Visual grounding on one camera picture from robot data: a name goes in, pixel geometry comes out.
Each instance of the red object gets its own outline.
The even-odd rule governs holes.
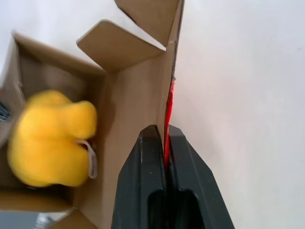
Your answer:
[[[165,142],[164,142],[164,165],[165,171],[167,170],[168,163],[169,163],[169,153],[170,153],[170,143],[169,143],[169,134],[168,134],[168,126],[170,124],[170,119],[172,116],[173,111],[173,88],[175,83],[172,82],[170,94],[168,96],[168,102],[166,107],[166,116],[165,116]]]

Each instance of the white surface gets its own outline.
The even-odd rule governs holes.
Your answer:
[[[0,66],[12,29],[82,58],[75,41],[102,18],[152,41],[113,0],[0,3]],[[304,228],[304,10],[301,0],[185,3],[172,124],[212,169],[237,229]]]

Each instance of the cardboard box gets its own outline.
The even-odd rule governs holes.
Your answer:
[[[139,132],[164,122],[183,0],[116,0],[132,20],[166,46],[160,50],[111,21],[100,21],[77,44],[98,66],[14,33],[0,99],[12,111],[0,123],[0,210],[71,213],[53,229],[111,227],[118,174]],[[91,144],[98,177],[79,188],[30,189],[11,173],[6,145],[14,121],[32,94],[56,89],[73,101],[89,100],[98,110]]]

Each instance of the stuffed animal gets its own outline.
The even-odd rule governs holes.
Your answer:
[[[93,137],[97,114],[88,101],[72,103],[57,91],[34,95],[27,102],[9,143],[13,173],[32,187],[84,183],[90,155],[78,144]]]

